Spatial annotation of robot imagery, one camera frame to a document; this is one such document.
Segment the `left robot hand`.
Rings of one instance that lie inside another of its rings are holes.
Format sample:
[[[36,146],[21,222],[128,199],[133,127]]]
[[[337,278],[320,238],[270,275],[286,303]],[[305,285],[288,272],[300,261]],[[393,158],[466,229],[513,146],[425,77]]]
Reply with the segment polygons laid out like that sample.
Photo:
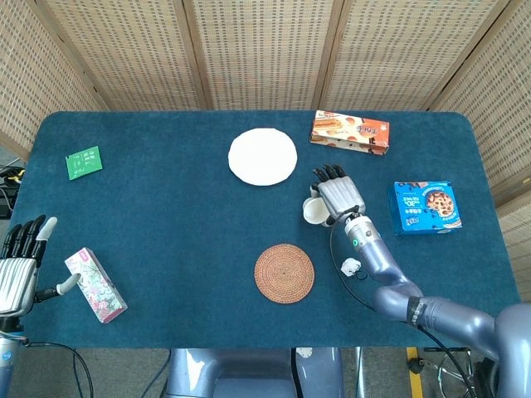
[[[57,219],[40,215],[26,224],[16,224],[1,244],[1,316],[20,318],[41,303],[62,296],[81,279],[79,273],[49,289],[38,290],[37,280]]]

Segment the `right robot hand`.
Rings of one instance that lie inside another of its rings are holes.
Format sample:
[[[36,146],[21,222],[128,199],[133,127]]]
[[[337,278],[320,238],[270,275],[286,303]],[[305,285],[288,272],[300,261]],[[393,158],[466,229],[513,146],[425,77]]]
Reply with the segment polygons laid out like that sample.
[[[312,188],[323,199],[329,213],[325,226],[332,226],[336,221],[345,222],[350,216],[365,213],[366,205],[361,194],[341,166],[325,164],[314,168],[312,173],[318,178]]]

